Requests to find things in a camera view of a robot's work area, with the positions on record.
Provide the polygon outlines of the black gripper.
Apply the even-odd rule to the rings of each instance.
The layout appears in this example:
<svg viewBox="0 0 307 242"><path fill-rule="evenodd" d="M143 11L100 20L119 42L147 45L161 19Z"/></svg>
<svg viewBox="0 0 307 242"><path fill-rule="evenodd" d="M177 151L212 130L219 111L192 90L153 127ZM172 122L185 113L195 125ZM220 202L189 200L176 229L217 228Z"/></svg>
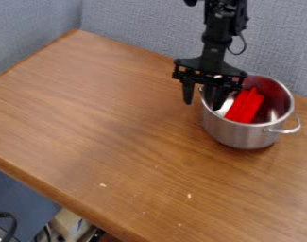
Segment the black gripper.
<svg viewBox="0 0 307 242"><path fill-rule="evenodd" d="M216 111L221 108L228 92L242 88L246 72L224 60L225 52L232 53L227 44L207 43L195 58L173 59L172 79L181 84L183 101L192 104L195 85L205 85L204 101Z"/></svg>

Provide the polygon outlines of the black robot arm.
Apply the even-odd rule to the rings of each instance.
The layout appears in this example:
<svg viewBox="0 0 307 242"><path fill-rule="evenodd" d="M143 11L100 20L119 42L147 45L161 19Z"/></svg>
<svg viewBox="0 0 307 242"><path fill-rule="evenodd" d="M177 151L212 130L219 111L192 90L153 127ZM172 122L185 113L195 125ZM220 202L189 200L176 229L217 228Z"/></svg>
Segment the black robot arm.
<svg viewBox="0 0 307 242"><path fill-rule="evenodd" d="M193 7L200 0L183 0ZM212 103L212 109L221 108L231 92L242 89L248 74L244 70L224 62L224 54L242 54L246 42L242 31L246 29L248 0L201 0L204 2L201 34L201 54L189 59L175 59L172 78L181 84L183 101L192 103L195 85L204 90L204 99Z"/></svg>

